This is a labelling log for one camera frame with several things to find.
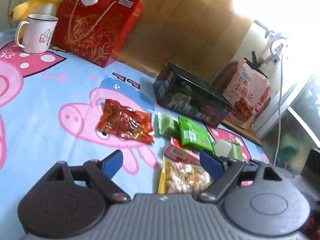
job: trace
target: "red gift box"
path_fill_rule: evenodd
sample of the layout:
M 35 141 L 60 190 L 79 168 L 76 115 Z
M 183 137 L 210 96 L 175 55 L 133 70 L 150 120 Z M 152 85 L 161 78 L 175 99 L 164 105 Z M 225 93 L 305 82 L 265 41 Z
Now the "red gift box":
M 99 0 L 91 6 L 64 0 L 52 43 L 106 67 L 117 59 L 143 9 L 141 0 Z

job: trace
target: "black box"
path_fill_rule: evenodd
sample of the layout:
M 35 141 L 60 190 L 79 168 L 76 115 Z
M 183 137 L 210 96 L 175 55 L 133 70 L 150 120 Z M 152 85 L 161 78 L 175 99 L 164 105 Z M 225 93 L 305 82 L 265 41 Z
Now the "black box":
M 161 70 L 153 89 L 160 106 L 216 128 L 231 104 L 206 82 L 172 62 Z

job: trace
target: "screw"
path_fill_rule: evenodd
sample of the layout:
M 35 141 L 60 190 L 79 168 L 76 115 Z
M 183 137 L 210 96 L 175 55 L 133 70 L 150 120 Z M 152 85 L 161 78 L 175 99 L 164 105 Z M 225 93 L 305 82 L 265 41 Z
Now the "screw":
M 202 200 L 203 202 L 211 202 L 213 200 L 215 200 L 217 197 L 215 194 L 213 193 L 209 193 L 209 192 L 203 192 L 201 193 L 201 195 L 199 196 L 200 200 Z
M 129 196 L 124 192 L 117 192 L 112 195 L 112 198 L 116 201 L 122 202 L 126 201 L 129 198 Z

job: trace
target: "plush toy arm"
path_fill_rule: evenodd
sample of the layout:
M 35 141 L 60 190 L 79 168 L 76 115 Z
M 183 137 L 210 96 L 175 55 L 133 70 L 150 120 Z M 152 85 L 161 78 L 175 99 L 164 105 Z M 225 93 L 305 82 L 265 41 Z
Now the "plush toy arm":
M 28 10 L 28 7 L 29 7 L 29 3 L 28 2 L 24 2 L 24 3 L 21 3 L 19 5 L 17 5 L 11 12 L 10 14 L 10 18 L 15 20 L 15 21 L 18 21 L 20 20 L 23 15 L 26 13 L 26 11 Z

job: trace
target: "mug handle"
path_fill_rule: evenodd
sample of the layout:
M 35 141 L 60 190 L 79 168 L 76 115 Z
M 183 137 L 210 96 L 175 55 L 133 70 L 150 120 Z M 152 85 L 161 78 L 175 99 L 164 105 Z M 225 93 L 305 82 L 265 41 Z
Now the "mug handle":
M 20 23 L 19 23 L 18 28 L 17 28 L 17 31 L 16 31 L 16 35 L 15 35 L 15 38 L 14 38 L 16 44 L 17 44 L 20 48 L 23 48 L 23 49 L 24 49 L 25 47 L 24 47 L 22 44 L 19 43 L 19 32 L 20 32 L 20 30 L 21 30 L 22 25 L 24 25 L 24 24 L 29 24 L 29 22 L 23 21 L 23 22 L 20 22 Z

